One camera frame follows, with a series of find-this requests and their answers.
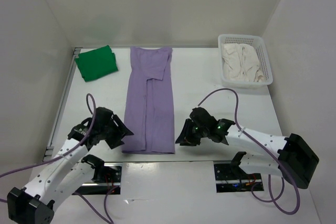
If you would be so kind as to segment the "green t shirt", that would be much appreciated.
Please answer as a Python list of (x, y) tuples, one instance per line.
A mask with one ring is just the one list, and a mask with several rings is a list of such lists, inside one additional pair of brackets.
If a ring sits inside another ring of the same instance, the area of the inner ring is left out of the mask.
[(118, 71), (115, 53), (109, 45), (80, 53), (75, 63), (85, 82), (95, 81)]

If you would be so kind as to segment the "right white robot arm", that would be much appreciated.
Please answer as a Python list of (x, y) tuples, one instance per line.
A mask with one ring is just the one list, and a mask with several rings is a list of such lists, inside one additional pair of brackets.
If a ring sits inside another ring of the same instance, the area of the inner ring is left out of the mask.
[(197, 107), (185, 120), (175, 142), (180, 146), (197, 146), (202, 138), (239, 148), (230, 163), (235, 178), (268, 174), (307, 189), (319, 163), (318, 156), (300, 135), (276, 136), (254, 131), (228, 119), (217, 120)]

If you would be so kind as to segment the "purple t shirt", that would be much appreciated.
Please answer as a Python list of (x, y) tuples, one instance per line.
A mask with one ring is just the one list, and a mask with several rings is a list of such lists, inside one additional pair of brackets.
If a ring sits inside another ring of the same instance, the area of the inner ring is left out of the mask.
[(130, 49), (124, 123), (133, 134), (124, 138), (123, 153), (175, 152), (172, 52), (171, 47)]

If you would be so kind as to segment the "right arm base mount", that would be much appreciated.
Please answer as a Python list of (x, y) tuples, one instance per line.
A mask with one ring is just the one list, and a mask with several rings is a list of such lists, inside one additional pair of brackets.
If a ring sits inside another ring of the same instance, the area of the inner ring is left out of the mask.
[(229, 162), (214, 162), (214, 174), (217, 193), (242, 193), (264, 191), (260, 174), (236, 175), (231, 170)]

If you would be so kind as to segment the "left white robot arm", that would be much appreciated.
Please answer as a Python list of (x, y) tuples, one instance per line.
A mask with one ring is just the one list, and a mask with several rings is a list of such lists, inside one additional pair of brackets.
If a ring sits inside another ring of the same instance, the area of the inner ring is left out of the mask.
[(108, 168), (104, 160), (91, 155), (100, 141), (111, 148), (123, 144), (133, 133), (111, 110), (99, 107), (93, 116), (74, 126), (62, 148), (34, 179), (7, 195), (10, 220), (16, 223), (51, 223), (57, 208), (82, 184), (99, 182)]

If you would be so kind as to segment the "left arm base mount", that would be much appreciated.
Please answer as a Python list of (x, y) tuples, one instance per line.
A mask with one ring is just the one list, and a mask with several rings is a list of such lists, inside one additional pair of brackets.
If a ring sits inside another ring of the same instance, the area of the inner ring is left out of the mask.
[(122, 165), (105, 166), (93, 179), (82, 184), (75, 192), (81, 195), (119, 195), (121, 191)]

